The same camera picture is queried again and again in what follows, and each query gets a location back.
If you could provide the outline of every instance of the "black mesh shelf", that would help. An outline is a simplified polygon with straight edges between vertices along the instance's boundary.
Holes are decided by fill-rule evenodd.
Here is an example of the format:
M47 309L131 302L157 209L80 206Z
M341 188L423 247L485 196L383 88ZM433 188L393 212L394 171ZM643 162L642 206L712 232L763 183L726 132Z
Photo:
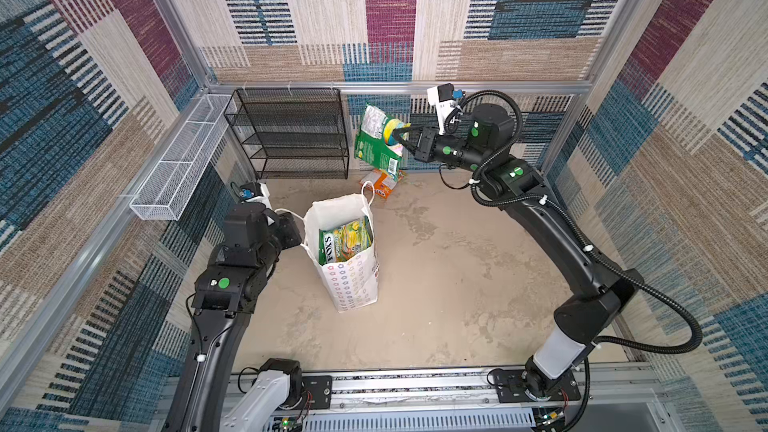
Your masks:
M238 89L226 120L260 178L347 178L350 145L336 89Z

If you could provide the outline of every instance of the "shopping bag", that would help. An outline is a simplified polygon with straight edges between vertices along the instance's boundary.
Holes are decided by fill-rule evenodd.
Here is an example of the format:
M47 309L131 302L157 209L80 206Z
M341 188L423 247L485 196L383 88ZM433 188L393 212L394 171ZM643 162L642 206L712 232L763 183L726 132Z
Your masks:
M301 244L312 259L322 283L326 286L339 312L350 311L376 302L379 297L379 261L376 260L376 232L373 227L371 202L366 199L366 187L373 189L371 182L363 184L360 194L330 198L313 202L306 215L301 217L284 208L275 212L291 212L304 223L304 242ZM348 222L367 216L373 234L372 243L366 250L356 254L346 262L320 265L320 230L330 230Z

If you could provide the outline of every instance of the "white wire basket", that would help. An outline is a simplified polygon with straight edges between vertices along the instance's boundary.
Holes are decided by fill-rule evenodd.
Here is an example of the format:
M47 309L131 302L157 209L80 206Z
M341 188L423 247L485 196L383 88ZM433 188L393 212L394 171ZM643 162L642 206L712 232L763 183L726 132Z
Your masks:
M181 217L226 130L227 108L235 108L228 95L208 94L198 101L130 202L141 220Z

